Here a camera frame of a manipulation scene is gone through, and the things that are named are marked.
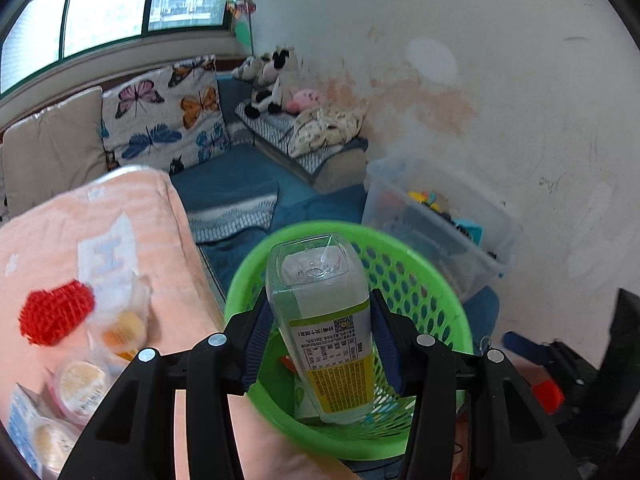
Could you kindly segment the colourful pinwheel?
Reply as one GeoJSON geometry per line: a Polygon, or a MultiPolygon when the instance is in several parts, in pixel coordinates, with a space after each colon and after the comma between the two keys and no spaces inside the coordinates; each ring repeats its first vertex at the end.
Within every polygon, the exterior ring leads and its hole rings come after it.
{"type": "Polygon", "coordinates": [[[226,7],[234,19],[234,34],[237,40],[255,54],[252,16],[256,11],[254,0],[226,0],[226,7]]]}

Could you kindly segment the red plastic stool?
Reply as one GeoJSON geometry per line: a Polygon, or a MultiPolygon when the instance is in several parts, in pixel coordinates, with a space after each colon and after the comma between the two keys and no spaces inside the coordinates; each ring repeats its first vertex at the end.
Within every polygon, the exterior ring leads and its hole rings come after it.
{"type": "Polygon", "coordinates": [[[544,412],[554,415],[562,408],[565,401],[564,393],[558,384],[551,378],[537,382],[530,387],[535,399],[538,401],[544,412]]]}

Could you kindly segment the grey plush toy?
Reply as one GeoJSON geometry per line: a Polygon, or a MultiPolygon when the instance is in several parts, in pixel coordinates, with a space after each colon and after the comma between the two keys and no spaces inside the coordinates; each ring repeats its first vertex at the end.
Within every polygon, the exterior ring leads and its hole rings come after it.
{"type": "Polygon", "coordinates": [[[240,66],[231,71],[231,76],[237,80],[254,81],[259,76],[262,76],[264,68],[269,61],[269,56],[250,55],[240,66]]]}

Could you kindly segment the window with green frame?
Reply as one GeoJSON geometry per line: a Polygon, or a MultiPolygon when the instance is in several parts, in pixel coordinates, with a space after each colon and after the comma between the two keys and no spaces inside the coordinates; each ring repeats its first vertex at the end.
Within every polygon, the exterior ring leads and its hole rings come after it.
{"type": "Polygon", "coordinates": [[[229,24],[227,0],[28,0],[1,33],[1,92],[116,42],[229,24]]]}

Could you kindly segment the clear bottle yellow label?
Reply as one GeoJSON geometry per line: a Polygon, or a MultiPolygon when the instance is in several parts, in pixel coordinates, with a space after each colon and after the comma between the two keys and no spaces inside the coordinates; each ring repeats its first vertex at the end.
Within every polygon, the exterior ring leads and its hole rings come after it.
{"type": "Polygon", "coordinates": [[[348,425],[364,419],[374,397],[370,289],[352,244],[328,233],[273,246],[266,292],[322,422],[348,425]]]}

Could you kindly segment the clear storage bin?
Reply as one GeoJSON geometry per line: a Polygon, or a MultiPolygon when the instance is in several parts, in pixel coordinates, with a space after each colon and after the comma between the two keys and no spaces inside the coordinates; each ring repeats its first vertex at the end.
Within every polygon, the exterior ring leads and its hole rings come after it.
{"type": "Polygon", "coordinates": [[[428,260],[465,301],[513,266],[518,222],[459,170],[429,158],[387,156],[367,164],[361,223],[428,260]]]}

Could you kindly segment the white paper cup green logo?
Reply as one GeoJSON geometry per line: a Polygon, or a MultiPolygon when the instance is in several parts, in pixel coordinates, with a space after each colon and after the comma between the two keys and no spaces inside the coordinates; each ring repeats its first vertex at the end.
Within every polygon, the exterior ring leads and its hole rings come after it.
{"type": "Polygon", "coordinates": [[[294,417],[298,422],[306,425],[315,425],[321,422],[317,410],[314,408],[310,397],[304,389],[302,381],[294,376],[294,417]]]}

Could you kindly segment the butterfly cushion right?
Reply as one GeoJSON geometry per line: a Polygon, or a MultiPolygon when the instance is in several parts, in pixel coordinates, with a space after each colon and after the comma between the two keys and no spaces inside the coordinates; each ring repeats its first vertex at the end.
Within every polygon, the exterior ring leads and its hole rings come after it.
{"type": "Polygon", "coordinates": [[[178,174],[228,152],[216,58],[190,58],[105,91],[101,134],[111,169],[142,165],[178,174]]]}

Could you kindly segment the red foam fruit net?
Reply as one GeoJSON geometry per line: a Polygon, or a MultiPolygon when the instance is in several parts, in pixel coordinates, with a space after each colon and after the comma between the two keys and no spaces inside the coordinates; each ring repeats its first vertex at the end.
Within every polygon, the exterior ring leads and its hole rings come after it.
{"type": "Polygon", "coordinates": [[[30,292],[18,316],[21,335],[36,346],[56,346],[81,326],[95,304],[92,289],[77,280],[30,292]]]}

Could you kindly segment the pink blanket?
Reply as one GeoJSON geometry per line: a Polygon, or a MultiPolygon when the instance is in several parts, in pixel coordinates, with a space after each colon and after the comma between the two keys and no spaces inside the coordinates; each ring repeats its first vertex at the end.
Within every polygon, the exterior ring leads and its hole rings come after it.
{"type": "Polygon", "coordinates": [[[28,295],[77,280],[120,298],[132,278],[151,289],[148,344],[160,353],[189,350],[224,327],[182,201],[163,171],[114,171],[2,226],[2,422],[17,386],[40,393],[58,364],[93,355],[85,326],[53,347],[30,344],[18,320],[28,295]]]}

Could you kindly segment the cow plush toy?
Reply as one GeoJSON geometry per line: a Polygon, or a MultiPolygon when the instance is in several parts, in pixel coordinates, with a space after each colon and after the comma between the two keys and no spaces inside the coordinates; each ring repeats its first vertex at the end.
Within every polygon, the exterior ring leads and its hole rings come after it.
{"type": "Polygon", "coordinates": [[[288,99],[285,93],[299,82],[298,59],[293,47],[277,47],[269,56],[270,61],[262,76],[251,81],[254,94],[244,106],[244,114],[256,119],[261,114],[280,114],[288,99]]]}

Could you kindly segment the clear clamshell cake box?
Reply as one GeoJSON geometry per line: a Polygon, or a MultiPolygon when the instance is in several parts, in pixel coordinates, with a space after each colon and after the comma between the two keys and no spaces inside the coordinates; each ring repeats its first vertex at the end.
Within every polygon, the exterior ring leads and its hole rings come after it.
{"type": "Polygon", "coordinates": [[[93,289],[86,319],[91,348],[131,361],[148,341],[152,288],[146,276],[129,272],[93,289]]]}

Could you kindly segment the orange snack wrapper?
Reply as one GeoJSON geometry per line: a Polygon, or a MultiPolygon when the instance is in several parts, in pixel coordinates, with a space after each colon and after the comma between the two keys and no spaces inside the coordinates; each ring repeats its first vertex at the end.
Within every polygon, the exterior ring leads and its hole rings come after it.
{"type": "Polygon", "coordinates": [[[297,374],[295,364],[290,356],[280,356],[279,362],[292,374],[297,374]]]}

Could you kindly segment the green plastic basket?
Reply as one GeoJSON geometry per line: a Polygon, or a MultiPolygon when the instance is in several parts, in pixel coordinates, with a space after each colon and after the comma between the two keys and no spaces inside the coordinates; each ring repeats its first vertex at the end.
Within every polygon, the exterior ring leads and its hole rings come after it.
{"type": "MultiPolygon", "coordinates": [[[[390,310],[411,318],[419,333],[434,336],[454,351],[472,353],[472,333],[462,304],[434,266],[400,240],[350,222],[300,222],[267,236],[236,270],[224,316],[232,318],[254,306],[265,285],[273,246],[329,233],[343,235],[354,246],[369,286],[382,292],[390,310]]],[[[278,361],[285,352],[282,337],[274,330],[257,380],[247,393],[274,428],[307,451],[340,460],[384,460],[405,451],[416,401],[394,393],[380,363],[374,366],[373,408],[361,422],[305,425],[294,417],[293,376],[278,361]]]]}

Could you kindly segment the round clear pudding cup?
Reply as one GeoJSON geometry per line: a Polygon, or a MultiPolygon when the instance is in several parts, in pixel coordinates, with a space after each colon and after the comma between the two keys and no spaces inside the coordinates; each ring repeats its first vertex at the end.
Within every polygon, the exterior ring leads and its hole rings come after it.
{"type": "Polygon", "coordinates": [[[50,387],[64,417],[76,426],[85,427],[112,383],[112,374],[101,358],[89,351],[78,351],[58,363],[50,387]]]}

